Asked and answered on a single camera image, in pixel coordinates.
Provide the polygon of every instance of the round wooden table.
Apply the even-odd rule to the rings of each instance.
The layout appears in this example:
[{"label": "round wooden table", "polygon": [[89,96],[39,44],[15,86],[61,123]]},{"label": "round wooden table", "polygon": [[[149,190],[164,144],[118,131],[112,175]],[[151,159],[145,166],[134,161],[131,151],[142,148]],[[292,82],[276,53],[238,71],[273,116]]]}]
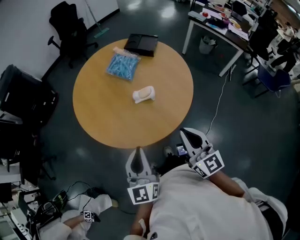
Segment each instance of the round wooden table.
[{"label": "round wooden table", "polygon": [[[193,79],[183,58],[158,43],[155,56],[138,63],[132,82],[106,73],[127,39],[96,52],[82,67],[73,90],[73,107],[82,128],[115,148],[147,146],[168,136],[185,118],[193,99]],[[132,93],[153,86],[155,101],[135,104]]]}]

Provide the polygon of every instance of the plastic bag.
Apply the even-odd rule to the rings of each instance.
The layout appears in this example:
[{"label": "plastic bag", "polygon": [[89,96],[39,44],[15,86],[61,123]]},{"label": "plastic bag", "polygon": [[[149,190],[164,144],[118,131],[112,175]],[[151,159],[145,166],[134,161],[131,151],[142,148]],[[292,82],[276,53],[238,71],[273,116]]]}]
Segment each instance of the plastic bag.
[{"label": "plastic bag", "polygon": [[132,81],[135,75],[137,63],[141,58],[124,49],[115,47],[113,50],[115,55],[113,56],[106,72]]}]

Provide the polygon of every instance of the dark floor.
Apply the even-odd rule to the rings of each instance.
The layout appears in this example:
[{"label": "dark floor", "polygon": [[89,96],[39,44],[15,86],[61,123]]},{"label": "dark floor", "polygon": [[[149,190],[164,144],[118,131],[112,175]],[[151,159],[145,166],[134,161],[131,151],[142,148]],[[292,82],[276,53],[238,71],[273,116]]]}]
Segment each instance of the dark floor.
[{"label": "dark floor", "polygon": [[[130,33],[158,35],[159,40],[181,53],[188,30],[188,3],[173,0],[119,0],[120,12],[103,26],[110,30],[97,38],[99,48],[127,38]],[[90,33],[92,42],[97,30]],[[211,55],[201,55],[200,38],[208,34],[195,26],[186,55],[194,80],[194,98],[180,127],[196,128],[206,132],[215,114],[218,97],[225,77],[218,73],[233,56],[235,49],[225,41],[217,40],[218,48]],[[96,50],[91,48],[91,56]],[[56,181],[41,180],[40,187],[51,198],[77,180],[91,186],[101,186],[120,202],[123,211],[133,213],[127,194],[125,163],[130,150],[105,146],[92,139],[79,125],[73,110],[73,85],[84,60],[69,69],[63,59],[50,74],[48,81],[59,93],[60,99],[49,123],[42,129],[45,153],[57,159],[46,168]],[[293,88],[285,89],[278,99],[267,93],[253,98],[254,86],[242,87],[245,60],[238,60],[232,79],[224,93],[208,139],[220,150],[225,162],[224,171],[239,177],[248,186],[257,187],[268,195],[285,202],[292,187],[298,165],[296,149],[299,146],[297,96]],[[164,161],[162,149],[180,142],[176,129],[165,139],[144,148],[151,162]],[[84,188],[75,187],[73,195]],[[121,240],[128,233],[134,215],[109,209],[94,224],[88,234],[93,239]]]}]

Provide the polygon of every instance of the cable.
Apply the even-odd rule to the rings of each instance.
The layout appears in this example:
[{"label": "cable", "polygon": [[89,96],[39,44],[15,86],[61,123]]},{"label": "cable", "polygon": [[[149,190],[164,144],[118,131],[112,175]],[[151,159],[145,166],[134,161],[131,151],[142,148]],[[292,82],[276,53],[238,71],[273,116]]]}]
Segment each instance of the cable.
[{"label": "cable", "polygon": [[[86,184],[89,188],[90,188],[90,190],[91,190],[91,195],[90,195],[90,199],[87,201],[87,203],[84,205],[84,207],[82,208],[82,210],[84,211],[84,208],[86,207],[86,205],[91,201],[91,199],[92,199],[92,194],[93,194],[93,189],[90,187],[90,185],[89,184],[87,184],[86,182],[84,182],[84,181],[76,181],[74,184],[72,184],[71,186],[69,186],[69,188],[67,189],[67,191],[66,191],[66,195],[65,195],[65,197],[61,200],[61,201],[64,201],[66,198],[67,198],[67,193],[68,193],[68,191],[70,190],[70,188],[72,187],[72,186],[74,186],[76,183],[83,183],[83,184]],[[83,195],[83,194],[85,194],[87,192],[87,190],[86,191],[84,191],[83,193],[79,193],[79,194],[77,194],[75,197],[73,197],[73,198],[71,198],[71,199],[67,199],[67,201],[66,202],[68,202],[68,201],[71,201],[71,200],[73,200],[73,199],[75,199],[76,197],[78,197],[79,195]],[[44,214],[45,212],[47,212],[47,211],[49,211],[49,210],[52,210],[52,209],[55,209],[56,208],[56,206],[55,207],[52,207],[52,208],[48,208],[48,209],[46,209],[46,210],[44,210],[41,214]]]},{"label": "cable", "polygon": [[229,74],[229,71],[228,71],[228,73],[227,73],[227,75],[226,75],[226,77],[225,77],[225,82],[224,82],[224,84],[223,84],[223,86],[222,86],[222,91],[221,91],[221,94],[220,94],[220,97],[219,97],[219,101],[218,101],[218,103],[217,103],[216,114],[215,114],[214,118],[212,119],[212,121],[211,121],[211,123],[210,123],[210,128],[208,129],[208,131],[207,131],[206,135],[207,135],[207,134],[210,132],[211,125],[212,125],[212,123],[213,123],[214,119],[215,119],[215,118],[216,118],[216,116],[217,116],[217,113],[218,113],[218,108],[219,108],[219,104],[220,104],[220,100],[221,100],[221,97],[222,97],[222,94],[223,94],[223,89],[224,89],[224,86],[225,86],[225,84],[226,84],[226,80],[227,80],[227,76],[228,76],[228,74]]},{"label": "cable", "polygon": [[0,202],[2,204],[2,206],[6,209],[6,212],[7,212],[7,216],[10,218],[10,220],[12,221],[12,223],[14,223],[13,219],[11,218],[11,214],[10,214],[10,211],[8,211],[8,208],[7,206],[4,205],[3,202]]},{"label": "cable", "polygon": [[8,215],[10,215],[10,213],[4,214],[4,215],[0,215],[0,217],[5,217],[5,216],[8,216]]},{"label": "cable", "polygon": [[[277,92],[275,92],[275,94],[276,94],[276,97],[278,97]],[[280,98],[280,97],[281,97],[281,90],[279,90],[279,97],[278,98]]]}]

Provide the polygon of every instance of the white wall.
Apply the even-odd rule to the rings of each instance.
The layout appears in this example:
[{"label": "white wall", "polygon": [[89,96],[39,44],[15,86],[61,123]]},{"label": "white wall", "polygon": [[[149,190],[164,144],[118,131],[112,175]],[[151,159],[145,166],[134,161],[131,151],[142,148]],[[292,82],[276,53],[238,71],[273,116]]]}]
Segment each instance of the white wall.
[{"label": "white wall", "polygon": [[[0,0],[0,73],[9,64],[41,78],[59,56],[49,38],[60,44],[58,35],[49,23],[51,9],[63,0]],[[75,3],[78,17],[84,18],[87,28],[95,22],[84,0]],[[118,9],[116,0],[88,0],[99,21]]]}]

